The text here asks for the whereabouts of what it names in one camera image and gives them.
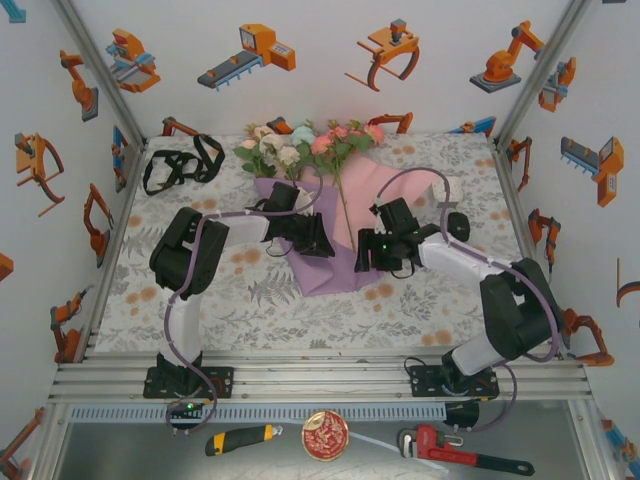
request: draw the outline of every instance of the white wall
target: white wall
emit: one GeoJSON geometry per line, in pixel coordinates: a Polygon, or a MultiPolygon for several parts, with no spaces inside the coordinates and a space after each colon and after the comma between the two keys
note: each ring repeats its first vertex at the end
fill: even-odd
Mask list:
{"type": "MultiPolygon", "coordinates": [[[[518,140],[533,139],[531,180],[520,197],[527,213],[539,207],[562,224],[552,289],[561,307],[591,315],[602,327],[616,362],[587,369],[589,380],[605,416],[638,443],[640,294],[627,295],[616,307],[616,258],[622,260],[623,284],[640,280],[640,43],[634,33],[640,4],[593,3],[562,54],[563,61],[577,59],[569,96],[555,113],[534,105],[519,128],[518,140]],[[567,136],[598,151],[612,135],[624,147],[625,166],[617,197],[601,208],[590,175],[560,158],[560,139],[567,136]]],[[[516,165],[516,181],[521,175],[522,166],[516,165]]],[[[594,351],[586,333],[577,335],[573,346],[578,354],[594,351]]]]}
{"type": "MultiPolygon", "coordinates": [[[[97,118],[83,123],[80,105],[71,91],[71,76],[60,65],[59,50],[78,53],[49,2],[21,0],[24,24],[9,24],[0,15],[0,252],[14,261],[15,271],[0,282],[0,448],[19,432],[36,407],[47,399],[56,369],[49,309],[63,305],[90,283],[98,284],[102,270],[83,221],[89,182],[102,193],[116,222],[124,192],[116,195],[111,158],[115,116],[104,96],[97,118]],[[49,200],[26,176],[16,174],[14,134],[38,132],[58,151],[65,172],[50,182],[65,200],[42,218],[49,200]]],[[[78,68],[88,86],[96,82],[78,68]]],[[[55,171],[45,155],[47,173],[55,171]]],[[[106,219],[94,209],[94,225],[104,230],[106,219]]],[[[89,316],[96,291],[83,302],[70,322],[79,328],[89,316]]]]}
{"type": "MultiPolygon", "coordinates": [[[[160,83],[142,93],[123,91],[143,133],[155,136],[169,115],[216,134],[239,133],[247,123],[279,115],[297,125],[305,118],[368,119],[413,111],[413,131],[446,131],[490,115],[500,122],[524,81],[487,94],[469,83],[469,77],[484,71],[489,56],[508,47],[511,29],[524,20],[532,22],[533,33],[548,40],[568,1],[184,0],[178,7],[172,0],[75,0],[74,4],[100,48],[111,43],[115,28],[122,28],[156,57],[160,83]],[[369,69],[371,54],[356,42],[397,18],[420,37],[421,57],[411,76],[402,82],[380,71],[379,93],[347,78],[346,71],[363,78],[369,69]],[[200,75],[241,50],[238,28],[244,23],[275,29],[278,40],[295,49],[297,68],[286,72],[270,65],[245,73],[219,92],[198,84],[200,75]]],[[[110,64],[111,57],[104,50],[103,54],[110,64]]],[[[526,78],[534,64],[533,52],[525,47],[515,72],[526,78]]]]}

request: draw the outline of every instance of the black strap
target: black strap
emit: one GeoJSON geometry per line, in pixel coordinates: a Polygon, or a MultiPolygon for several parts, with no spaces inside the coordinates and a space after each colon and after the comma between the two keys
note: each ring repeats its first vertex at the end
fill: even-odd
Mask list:
{"type": "Polygon", "coordinates": [[[147,163],[147,166],[144,169],[144,175],[142,177],[142,186],[144,187],[144,191],[147,195],[153,196],[168,190],[174,185],[182,185],[187,178],[193,179],[198,183],[207,183],[218,175],[220,166],[222,165],[225,157],[222,145],[208,135],[199,134],[193,137],[193,146],[200,155],[199,157],[193,153],[182,152],[180,150],[157,150],[154,152],[149,159],[149,163],[147,163]],[[218,152],[218,155],[216,155],[213,162],[211,161],[211,157],[207,153],[206,149],[202,146],[202,141],[210,147],[215,148],[218,152]],[[151,172],[153,171],[153,159],[156,157],[164,158],[164,163],[171,167],[171,173],[167,177],[167,180],[160,184],[160,188],[149,190],[147,183],[149,182],[151,172]],[[193,173],[183,172],[185,165],[192,159],[195,159],[198,162],[195,171],[193,173]]]}

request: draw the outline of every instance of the can lid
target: can lid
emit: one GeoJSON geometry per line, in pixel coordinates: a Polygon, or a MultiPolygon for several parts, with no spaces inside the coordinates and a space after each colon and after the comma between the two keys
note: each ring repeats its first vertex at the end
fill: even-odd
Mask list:
{"type": "Polygon", "coordinates": [[[331,410],[316,412],[304,422],[302,444],[316,460],[329,462],[338,458],[349,443],[349,427],[331,410]]]}

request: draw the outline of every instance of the light blue flower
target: light blue flower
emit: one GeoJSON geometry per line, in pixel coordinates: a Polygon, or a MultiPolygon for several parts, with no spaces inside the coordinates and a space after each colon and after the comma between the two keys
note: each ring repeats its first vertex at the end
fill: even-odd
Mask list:
{"type": "Polygon", "coordinates": [[[316,139],[316,136],[313,134],[313,130],[311,130],[306,125],[302,125],[296,128],[291,134],[291,143],[293,145],[298,146],[302,142],[307,142],[311,145],[316,139]]]}

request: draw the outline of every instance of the bouquet of flowers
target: bouquet of flowers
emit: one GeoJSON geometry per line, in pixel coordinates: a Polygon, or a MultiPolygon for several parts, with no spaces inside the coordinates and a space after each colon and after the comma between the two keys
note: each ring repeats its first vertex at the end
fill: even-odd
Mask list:
{"type": "Polygon", "coordinates": [[[369,148],[384,141],[384,132],[377,125],[364,125],[351,120],[341,126],[336,120],[328,122],[329,130],[323,135],[316,135],[310,121],[296,128],[288,138],[291,145],[285,144],[285,136],[278,135],[267,126],[249,125],[247,132],[250,138],[233,149],[233,152],[244,160],[243,170],[256,177],[274,177],[278,170],[288,180],[293,180],[299,165],[314,164],[323,175],[330,174],[333,184],[338,187],[340,200],[344,208],[351,246],[356,244],[351,231],[347,204],[340,180],[340,171],[349,156],[355,152],[364,153],[369,148]]]}

